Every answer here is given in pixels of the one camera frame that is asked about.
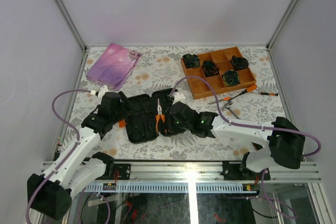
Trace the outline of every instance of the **gray wall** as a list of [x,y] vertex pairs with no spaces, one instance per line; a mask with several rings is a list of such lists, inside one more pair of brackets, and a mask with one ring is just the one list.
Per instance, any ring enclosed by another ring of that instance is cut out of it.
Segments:
[[0,0],[1,223],[23,223],[27,178],[50,158],[60,126],[51,101],[70,88],[80,57],[53,0]]
[[[318,164],[336,209],[336,1],[300,0],[273,48],[295,123],[322,142]],[[308,139],[306,151],[315,150]]]
[[290,0],[63,0],[88,45],[266,44]]

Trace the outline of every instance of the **patterned table surface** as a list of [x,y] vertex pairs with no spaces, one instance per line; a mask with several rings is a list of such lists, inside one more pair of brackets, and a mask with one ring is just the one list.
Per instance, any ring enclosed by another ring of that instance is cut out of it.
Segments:
[[[143,54],[142,59],[122,87],[126,96],[138,94],[151,95],[154,91],[171,88],[177,80],[184,77],[180,58],[182,55],[200,54],[223,47],[129,47]],[[106,47],[91,47],[81,78],[80,88],[98,90],[97,84],[85,77],[95,61],[103,54]],[[277,92],[276,81],[268,60],[265,47],[240,47],[243,56],[249,61],[250,69],[257,79],[258,91]],[[178,87],[186,96],[186,104],[196,111],[216,112],[214,97],[193,100],[189,86],[183,81]],[[233,91],[219,95],[219,98],[234,96],[241,92]],[[80,128],[82,120],[95,109],[100,99],[88,93],[78,93],[73,106],[70,122]],[[243,120],[274,121],[277,116],[285,116],[280,97],[258,95],[257,91],[247,93],[234,100],[231,107]],[[230,112],[225,114],[234,118]],[[75,133],[68,129],[62,149],[75,139]],[[143,144],[129,142],[126,129],[115,125],[103,140],[92,149],[88,156],[97,151],[105,152],[119,159],[186,159],[186,160],[238,160],[243,154],[253,150],[248,142],[235,138],[198,138],[190,132],[172,137],[159,135],[156,140]]]

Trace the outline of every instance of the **pink book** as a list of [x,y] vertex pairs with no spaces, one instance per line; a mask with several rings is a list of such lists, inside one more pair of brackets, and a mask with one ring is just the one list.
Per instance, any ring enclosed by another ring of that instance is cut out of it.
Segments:
[[87,73],[88,80],[119,90],[138,63],[141,53],[111,44]]

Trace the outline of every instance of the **glass panel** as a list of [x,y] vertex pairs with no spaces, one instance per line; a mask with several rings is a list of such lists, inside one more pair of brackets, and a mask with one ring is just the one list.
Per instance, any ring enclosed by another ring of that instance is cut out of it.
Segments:
[[[111,209],[109,224],[114,223],[190,223],[189,197],[181,193],[121,193],[105,194]],[[68,224],[105,224],[107,204],[96,193],[85,193],[83,207],[73,208]]]
[[[268,197],[284,202],[294,209],[296,220],[278,215],[271,208],[265,196],[260,192],[258,197],[246,200],[241,194],[225,193],[214,186],[192,186],[189,193],[174,193],[167,189],[161,192],[146,193],[104,193],[111,209],[109,224],[136,223],[197,223],[200,224],[317,224],[307,188],[304,184],[265,184]],[[259,185],[253,190],[260,191]],[[51,221],[48,224],[76,224],[78,216],[82,224],[104,224],[108,216],[108,208],[104,201],[97,198],[97,193],[84,193],[73,201],[70,213],[62,221]],[[292,216],[290,210],[275,203],[275,207],[285,215]]]

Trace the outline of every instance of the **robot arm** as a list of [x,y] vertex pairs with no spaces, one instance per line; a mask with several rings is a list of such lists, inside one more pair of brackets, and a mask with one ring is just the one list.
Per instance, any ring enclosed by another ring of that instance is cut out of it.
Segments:
[[72,199],[91,181],[113,177],[114,159],[105,153],[98,152],[86,165],[80,164],[113,125],[127,116],[132,106],[122,92],[109,92],[106,86],[92,93],[102,97],[101,104],[83,120],[79,140],[73,141],[43,174],[32,174],[27,181],[28,200],[44,183],[31,208],[55,220],[66,214]]
[[[122,92],[109,92],[107,87],[103,86],[99,92],[92,92],[92,94],[102,97],[101,104],[84,119],[82,128],[79,130],[80,139],[72,142],[43,174],[32,174],[27,182],[28,200],[30,200],[39,185],[54,172],[37,192],[31,208],[55,220],[59,220],[66,214],[72,199],[91,181],[98,177],[113,176],[113,158],[107,154],[96,153],[85,166],[80,167],[80,164],[113,125],[125,119],[128,111],[133,110]],[[181,102],[184,99],[185,96],[181,93],[174,93],[174,102],[170,109],[170,114],[179,127],[199,137],[234,137],[263,147],[256,152],[244,155],[239,168],[242,174],[258,173],[275,165],[291,169],[300,167],[305,139],[303,136],[234,126],[224,122],[217,113],[197,113]],[[280,117],[275,122],[262,124],[242,120],[234,120],[234,122],[268,127],[274,125],[297,130],[287,119]]]
[[[305,141],[305,137],[302,135],[235,126],[225,122],[217,113],[197,113],[182,102],[175,103],[170,109],[170,114],[181,128],[191,131],[198,137],[234,137],[261,145],[262,149],[244,155],[240,165],[242,173],[259,173],[265,168],[277,165],[290,169],[300,168]],[[231,122],[298,130],[291,122],[282,117],[277,117],[275,122],[259,123],[238,119]]]

